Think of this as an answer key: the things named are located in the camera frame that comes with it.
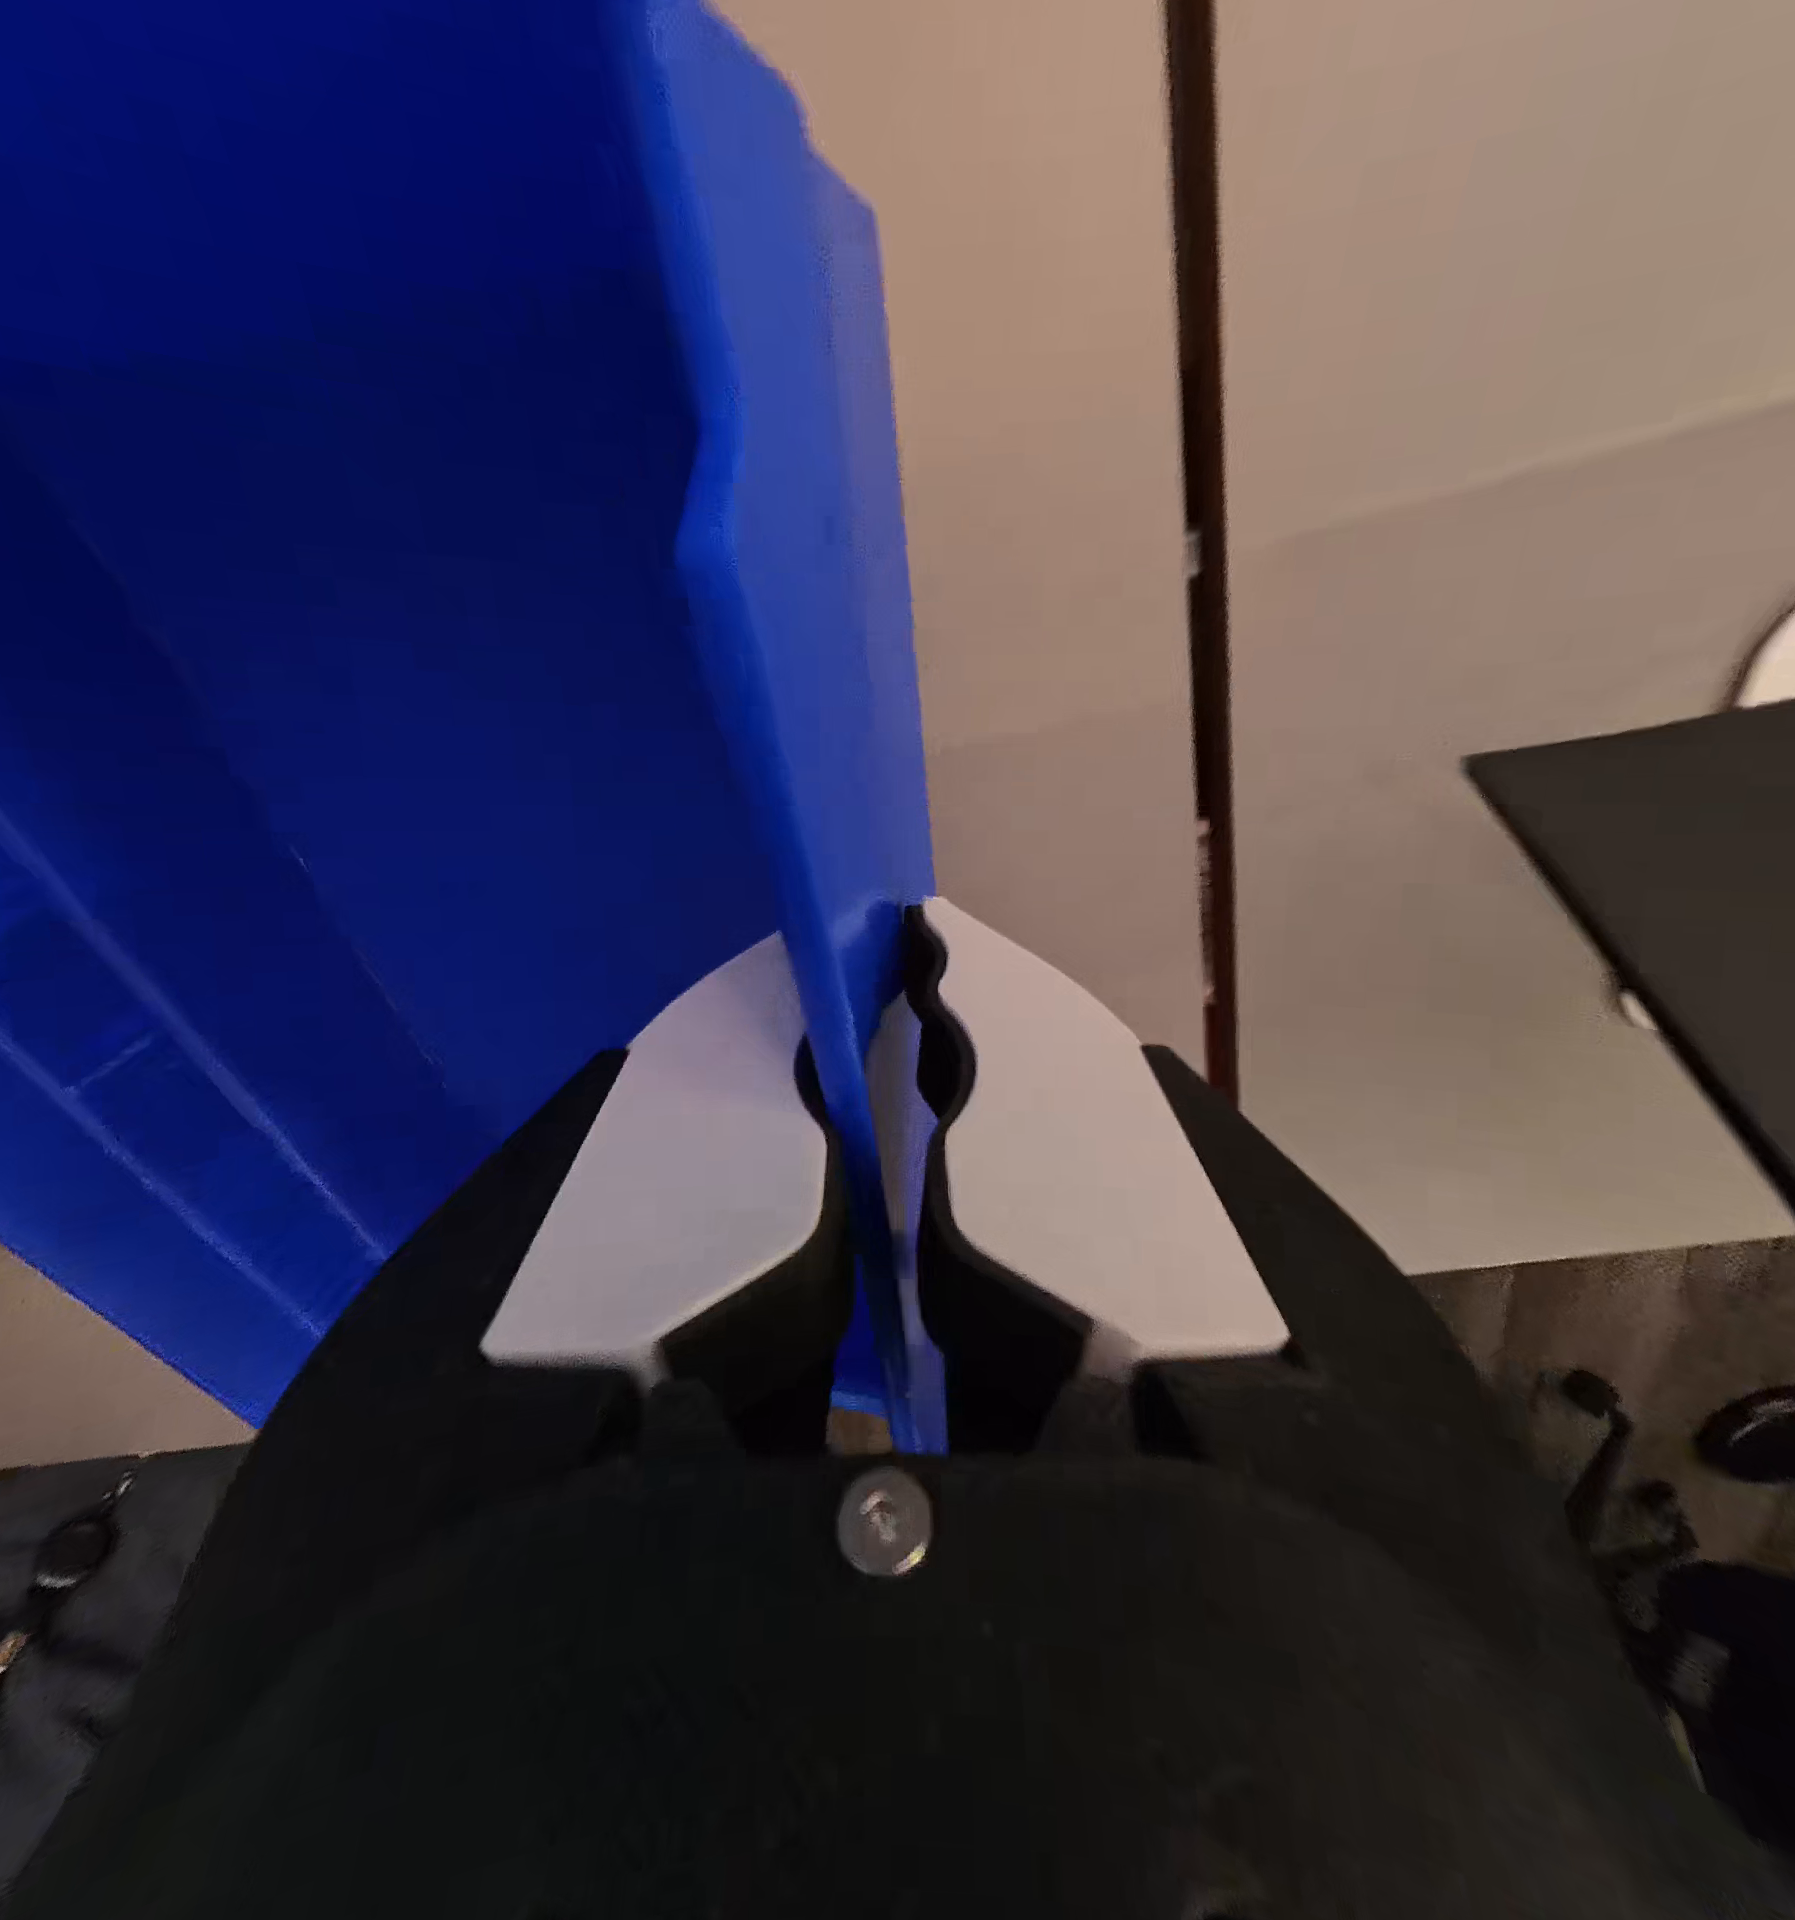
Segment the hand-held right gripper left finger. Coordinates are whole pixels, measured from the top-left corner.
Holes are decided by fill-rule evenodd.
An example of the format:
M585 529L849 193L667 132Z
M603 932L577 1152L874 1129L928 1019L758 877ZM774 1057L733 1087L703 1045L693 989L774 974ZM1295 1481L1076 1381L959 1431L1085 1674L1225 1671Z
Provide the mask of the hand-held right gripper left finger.
M829 1455L862 1258L786 934L625 1050L481 1354L698 1381L744 1455Z

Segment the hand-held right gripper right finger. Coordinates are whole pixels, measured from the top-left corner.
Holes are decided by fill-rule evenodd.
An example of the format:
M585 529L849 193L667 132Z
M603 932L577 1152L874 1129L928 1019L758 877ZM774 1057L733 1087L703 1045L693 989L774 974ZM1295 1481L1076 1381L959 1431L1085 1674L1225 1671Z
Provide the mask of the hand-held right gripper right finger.
M1295 1343L1161 1057L945 893L909 908L909 1354L935 1455L1032 1455L1076 1380Z

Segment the blue plastic box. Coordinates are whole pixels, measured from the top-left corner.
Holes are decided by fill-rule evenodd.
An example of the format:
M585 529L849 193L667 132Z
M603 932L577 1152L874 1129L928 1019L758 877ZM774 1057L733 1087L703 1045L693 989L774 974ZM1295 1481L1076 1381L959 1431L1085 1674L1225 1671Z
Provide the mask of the blue plastic box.
M0 1247L262 1424L758 934L866 1204L928 888L880 236L726 16L0 0Z

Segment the printed instruction sheet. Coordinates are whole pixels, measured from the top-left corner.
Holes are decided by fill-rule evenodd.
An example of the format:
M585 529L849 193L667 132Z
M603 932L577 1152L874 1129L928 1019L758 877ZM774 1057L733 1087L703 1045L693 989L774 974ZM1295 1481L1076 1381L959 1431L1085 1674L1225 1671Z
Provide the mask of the printed instruction sheet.
M1795 697L1465 782L1795 1214Z

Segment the black chair base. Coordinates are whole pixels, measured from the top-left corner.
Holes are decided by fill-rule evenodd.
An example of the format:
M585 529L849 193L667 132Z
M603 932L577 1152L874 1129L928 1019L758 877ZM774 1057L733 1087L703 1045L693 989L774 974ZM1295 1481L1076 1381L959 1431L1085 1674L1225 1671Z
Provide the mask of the black chair base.
M1624 1481L1642 1424L1598 1368L1542 1368L1536 1400L1598 1424L1598 1442L1562 1494L1562 1533L1586 1547L1632 1671L1660 1674L1660 1579L1693 1569L1700 1533L1667 1481ZM1693 1457L1731 1483L1795 1494L1795 1381L1722 1404L1693 1431Z

